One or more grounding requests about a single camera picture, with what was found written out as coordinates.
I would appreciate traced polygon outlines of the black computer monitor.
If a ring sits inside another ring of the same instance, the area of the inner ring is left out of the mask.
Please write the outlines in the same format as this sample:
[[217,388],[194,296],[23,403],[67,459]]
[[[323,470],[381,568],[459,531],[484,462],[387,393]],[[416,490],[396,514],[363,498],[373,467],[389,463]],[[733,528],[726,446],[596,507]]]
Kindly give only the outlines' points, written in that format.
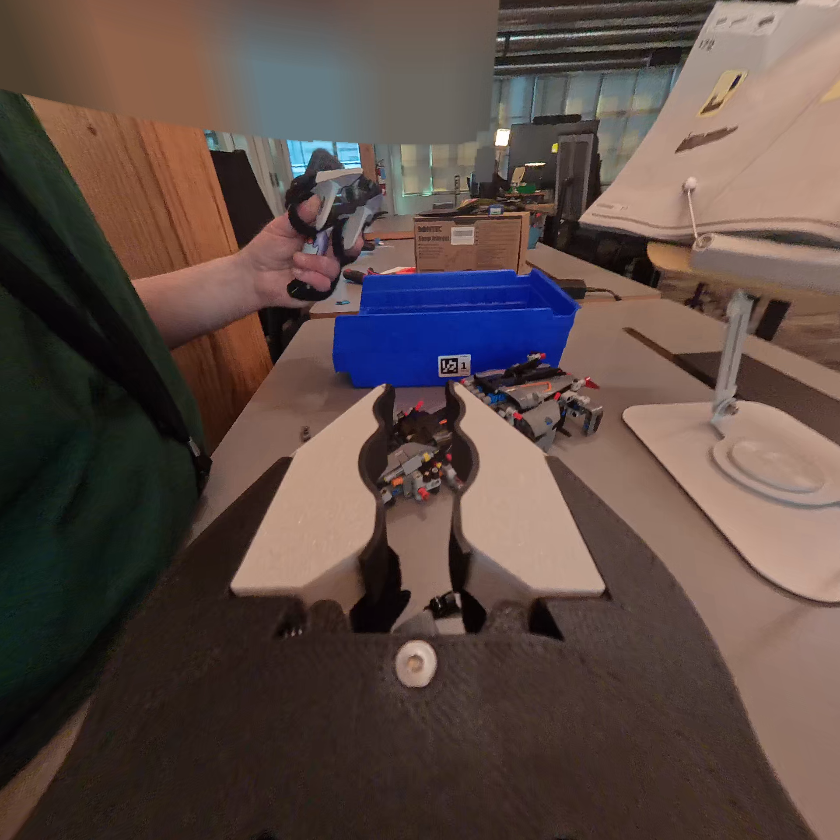
[[598,119],[513,125],[507,158],[509,183],[523,170],[522,184],[548,190],[571,178],[574,186],[598,196],[602,188],[599,129]]

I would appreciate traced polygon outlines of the open lego instruction booklet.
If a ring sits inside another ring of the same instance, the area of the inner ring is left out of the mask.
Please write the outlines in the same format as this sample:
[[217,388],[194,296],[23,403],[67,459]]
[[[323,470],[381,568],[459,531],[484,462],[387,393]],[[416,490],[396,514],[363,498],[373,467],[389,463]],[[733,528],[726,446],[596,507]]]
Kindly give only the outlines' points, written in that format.
[[838,2],[718,2],[653,127],[581,225],[838,245]]

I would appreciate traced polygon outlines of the person's left forearm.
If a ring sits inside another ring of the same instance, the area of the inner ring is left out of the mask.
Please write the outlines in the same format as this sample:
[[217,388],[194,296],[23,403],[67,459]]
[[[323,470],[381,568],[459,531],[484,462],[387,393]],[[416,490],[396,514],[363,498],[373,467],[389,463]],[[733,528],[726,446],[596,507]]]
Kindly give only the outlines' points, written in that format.
[[132,281],[169,350],[257,312],[255,277],[242,255],[228,255]]

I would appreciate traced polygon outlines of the white metal book stand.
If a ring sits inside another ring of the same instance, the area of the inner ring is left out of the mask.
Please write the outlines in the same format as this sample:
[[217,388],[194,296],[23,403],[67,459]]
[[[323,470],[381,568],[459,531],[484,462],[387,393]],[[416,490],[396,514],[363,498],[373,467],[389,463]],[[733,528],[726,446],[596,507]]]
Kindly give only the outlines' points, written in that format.
[[761,577],[839,602],[839,447],[781,409],[737,397],[752,302],[736,289],[709,404],[628,407],[624,424]]

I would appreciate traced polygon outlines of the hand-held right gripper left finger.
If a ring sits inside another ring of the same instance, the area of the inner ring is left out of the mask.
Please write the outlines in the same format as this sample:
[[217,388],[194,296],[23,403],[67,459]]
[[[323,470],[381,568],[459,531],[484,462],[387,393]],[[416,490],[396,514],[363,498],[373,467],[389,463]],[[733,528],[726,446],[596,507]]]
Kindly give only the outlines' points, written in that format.
[[234,595],[334,601],[347,612],[403,603],[376,485],[394,404],[394,387],[376,386],[299,447],[231,581]]

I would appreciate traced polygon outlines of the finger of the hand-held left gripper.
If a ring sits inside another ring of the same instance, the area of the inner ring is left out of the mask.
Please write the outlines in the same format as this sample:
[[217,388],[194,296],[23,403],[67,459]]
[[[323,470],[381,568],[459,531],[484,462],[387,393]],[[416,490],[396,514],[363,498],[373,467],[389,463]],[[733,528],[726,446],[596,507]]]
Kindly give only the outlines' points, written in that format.
[[373,196],[356,207],[349,215],[344,222],[341,234],[341,246],[345,258],[357,252],[355,246],[364,231],[385,214],[384,205],[385,199],[382,196]]
[[360,230],[364,228],[364,203],[360,205],[357,197],[343,197],[348,188],[351,188],[351,191],[355,190],[354,184],[363,174],[362,168],[342,168],[316,173],[313,195],[320,201],[318,215],[312,223],[316,231],[330,228],[340,219],[352,218],[360,221]]

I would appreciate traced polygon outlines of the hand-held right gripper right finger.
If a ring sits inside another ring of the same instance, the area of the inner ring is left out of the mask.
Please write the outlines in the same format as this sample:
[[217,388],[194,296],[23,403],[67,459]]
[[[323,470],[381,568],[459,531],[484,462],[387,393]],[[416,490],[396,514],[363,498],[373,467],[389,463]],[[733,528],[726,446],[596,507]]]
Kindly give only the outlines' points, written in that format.
[[606,584],[546,456],[464,385],[446,386],[451,463],[460,481],[449,541],[456,592],[487,616],[515,603],[585,600]]

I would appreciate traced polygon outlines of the wooden partition panel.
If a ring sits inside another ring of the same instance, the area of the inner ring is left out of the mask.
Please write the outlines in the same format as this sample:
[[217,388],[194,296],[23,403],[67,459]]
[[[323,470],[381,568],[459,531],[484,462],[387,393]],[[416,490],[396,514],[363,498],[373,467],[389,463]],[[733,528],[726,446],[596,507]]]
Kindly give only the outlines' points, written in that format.
[[[27,96],[132,280],[237,249],[198,129]],[[270,371],[256,314],[174,350],[214,452]]]

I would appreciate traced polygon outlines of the brown cardboard box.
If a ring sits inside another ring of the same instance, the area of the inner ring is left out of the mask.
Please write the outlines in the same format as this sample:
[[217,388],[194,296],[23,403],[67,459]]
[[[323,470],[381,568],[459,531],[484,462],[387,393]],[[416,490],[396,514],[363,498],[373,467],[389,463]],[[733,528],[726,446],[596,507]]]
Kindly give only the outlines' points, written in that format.
[[510,270],[520,274],[529,244],[530,215],[415,215],[416,272]]

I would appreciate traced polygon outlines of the blue plastic bin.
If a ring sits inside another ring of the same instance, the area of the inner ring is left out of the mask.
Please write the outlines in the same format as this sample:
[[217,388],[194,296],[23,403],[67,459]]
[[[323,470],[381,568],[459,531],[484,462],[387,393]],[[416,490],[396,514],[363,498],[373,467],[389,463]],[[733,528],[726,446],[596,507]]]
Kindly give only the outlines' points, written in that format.
[[531,353],[556,365],[580,308],[538,269],[371,275],[334,321],[332,366],[374,387],[438,386]]

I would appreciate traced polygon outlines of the large grey lego model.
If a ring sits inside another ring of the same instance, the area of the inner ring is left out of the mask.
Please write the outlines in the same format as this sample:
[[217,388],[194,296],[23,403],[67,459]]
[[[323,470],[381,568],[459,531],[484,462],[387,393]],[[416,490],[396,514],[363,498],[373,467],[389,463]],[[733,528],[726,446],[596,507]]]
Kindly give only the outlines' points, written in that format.
[[544,353],[530,353],[519,364],[475,373],[460,381],[469,393],[548,454],[555,439],[570,436],[570,422],[583,436],[597,433],[603,408],[592,400],[599,386],[545,361]]

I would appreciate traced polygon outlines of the person's left hand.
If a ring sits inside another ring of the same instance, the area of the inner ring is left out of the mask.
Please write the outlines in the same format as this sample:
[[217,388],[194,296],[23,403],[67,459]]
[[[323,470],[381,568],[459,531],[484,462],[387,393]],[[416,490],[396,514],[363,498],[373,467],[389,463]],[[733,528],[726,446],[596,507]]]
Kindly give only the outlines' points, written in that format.
[[325,255],[305,253],[306,239],[288,213],[275,218],[240,253],[250,310],[310,309],[313,301],[295,298],[289,286],[328,297],[339,278],[340,263]]

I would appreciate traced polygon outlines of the person's green shirt torso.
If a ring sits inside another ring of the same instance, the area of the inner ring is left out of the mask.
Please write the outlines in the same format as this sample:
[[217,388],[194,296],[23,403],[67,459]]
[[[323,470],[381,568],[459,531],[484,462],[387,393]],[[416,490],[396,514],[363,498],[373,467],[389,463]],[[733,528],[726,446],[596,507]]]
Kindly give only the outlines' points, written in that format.
[[94,690],[209,462],[171,352],[55,145],[2,90],[2,786]]

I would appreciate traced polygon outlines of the small grey lego sub-assembly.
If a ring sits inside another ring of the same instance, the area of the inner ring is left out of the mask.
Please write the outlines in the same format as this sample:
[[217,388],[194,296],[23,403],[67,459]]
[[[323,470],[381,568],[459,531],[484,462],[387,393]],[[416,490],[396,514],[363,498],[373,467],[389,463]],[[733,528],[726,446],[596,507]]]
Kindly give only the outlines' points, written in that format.
[[402,499],[425,503],[443,487],[458,494],[466,488],[455,466],[457,417],[453,405],[429,412],[423,401],[395,414],[386,466],[375,483],[385,509]]

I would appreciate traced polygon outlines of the black power adapter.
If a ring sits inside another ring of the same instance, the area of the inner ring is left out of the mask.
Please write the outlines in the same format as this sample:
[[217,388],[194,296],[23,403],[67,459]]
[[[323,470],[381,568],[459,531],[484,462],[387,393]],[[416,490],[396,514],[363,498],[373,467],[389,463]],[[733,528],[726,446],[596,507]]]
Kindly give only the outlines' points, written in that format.
[[589,287],[585,281],[578,278],[562,278],[554,281],[556,285],[571,299],[583,300],[607,300],[622,301],[623,298],[611,289],[603,287]]

